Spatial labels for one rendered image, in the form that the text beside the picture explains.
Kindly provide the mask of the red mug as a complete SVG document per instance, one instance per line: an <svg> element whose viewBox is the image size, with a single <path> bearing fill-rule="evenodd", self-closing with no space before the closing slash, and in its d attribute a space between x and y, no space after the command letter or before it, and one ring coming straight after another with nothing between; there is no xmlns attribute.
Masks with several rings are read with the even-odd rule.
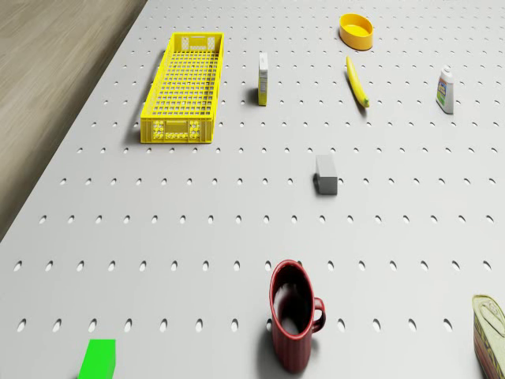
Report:
<svg viewBox="0 0 505 379"><path fill-rule="evenodd" d="M309 362L312 334L324 327L324 302L317 298L307 272L293 260L281 261L269 287L271 335L285 370L299 373Z"/></svg>

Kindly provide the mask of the yellow basket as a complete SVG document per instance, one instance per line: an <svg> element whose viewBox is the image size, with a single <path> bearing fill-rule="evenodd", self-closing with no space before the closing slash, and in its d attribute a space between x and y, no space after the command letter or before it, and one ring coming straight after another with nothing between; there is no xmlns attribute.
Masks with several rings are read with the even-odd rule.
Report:
<svg viewBox="0 0 505 379"><path fill-rule="evenodd" d="M144 144L210 144L223 67L222 32L170 37L140 116Z"/></svg>

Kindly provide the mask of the yellow bowl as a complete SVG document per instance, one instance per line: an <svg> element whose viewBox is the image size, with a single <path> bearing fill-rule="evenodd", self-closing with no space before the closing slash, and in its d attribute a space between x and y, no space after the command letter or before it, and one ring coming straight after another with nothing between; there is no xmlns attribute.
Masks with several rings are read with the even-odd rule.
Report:
<svg viewBox="0 0 505 379"><path fill-rule="evenodd" d="M339 19L341 40L354 50L366 51L372 48L373 26L362 15L345 13Z"/></svg>

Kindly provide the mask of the small white bottle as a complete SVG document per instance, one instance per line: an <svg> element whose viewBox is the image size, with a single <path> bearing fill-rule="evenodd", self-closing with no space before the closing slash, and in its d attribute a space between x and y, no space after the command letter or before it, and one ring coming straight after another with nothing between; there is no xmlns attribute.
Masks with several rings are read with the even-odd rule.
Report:
<svg viewBox="0 0 505 379"><path fill-rule="evenodd" d="M455 79L451 68L444 66L440 71L437 85L436 102L446 114L454 113Z"/></svg>

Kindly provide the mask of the grey cube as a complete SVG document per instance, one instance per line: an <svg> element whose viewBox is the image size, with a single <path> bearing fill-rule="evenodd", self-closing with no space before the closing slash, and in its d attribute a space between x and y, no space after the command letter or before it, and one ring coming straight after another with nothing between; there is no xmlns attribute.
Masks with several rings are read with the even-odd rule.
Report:
<svg viewBox="0 0 505 379"><path fill-rule="evenodd" d="M331 155L316 156L316 188L321 195L338 193L338 176Z"/></svg>

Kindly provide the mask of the white and yellow box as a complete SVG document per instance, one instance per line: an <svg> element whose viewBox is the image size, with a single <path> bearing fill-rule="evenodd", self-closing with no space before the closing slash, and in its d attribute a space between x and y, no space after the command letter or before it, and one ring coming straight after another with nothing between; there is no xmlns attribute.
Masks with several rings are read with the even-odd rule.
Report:
<svg viewBox="0 0 505 379"><path fill-rule="evenodd" d="M258 104L260 106L267 105L267 76L268 63L267 53L259 53L259 71L258 71Z"/></svg>

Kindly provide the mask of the banana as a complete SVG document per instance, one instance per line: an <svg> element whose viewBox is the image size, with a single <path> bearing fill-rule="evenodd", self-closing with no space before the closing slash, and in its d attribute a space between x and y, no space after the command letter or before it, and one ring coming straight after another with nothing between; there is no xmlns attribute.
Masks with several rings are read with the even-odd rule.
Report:
<svg viewBox="0 0 505 379"><path fill-rule="evenodd" d="M350 86L352 88L354 96L356 97L356 100L364 108L369 107L369 98L366 96L365 91L362 88L355 66L349 56L346 57L346 69L347 76L350 81Z"/></svg>

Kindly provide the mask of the flat-sided can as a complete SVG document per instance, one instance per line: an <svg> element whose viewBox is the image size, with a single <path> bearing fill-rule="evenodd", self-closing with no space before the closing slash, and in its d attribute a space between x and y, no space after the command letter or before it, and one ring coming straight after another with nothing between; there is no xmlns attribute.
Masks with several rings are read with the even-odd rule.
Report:
<svg viewBox="0 0 505 379"><path fill-rule="evenodd" d="M474 295L473 345L487 379L505 379L505 314L488 295Z"/></svg>

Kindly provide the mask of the green cube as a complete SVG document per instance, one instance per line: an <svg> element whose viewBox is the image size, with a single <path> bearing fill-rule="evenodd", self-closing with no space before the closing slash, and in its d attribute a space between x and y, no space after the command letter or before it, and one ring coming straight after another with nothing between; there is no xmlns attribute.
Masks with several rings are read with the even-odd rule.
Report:
<svg viewBox="0 0 505 379"><path fill-rule="evenodd" d="M113 379L115 340L89 340L77 379Z"/></svg>

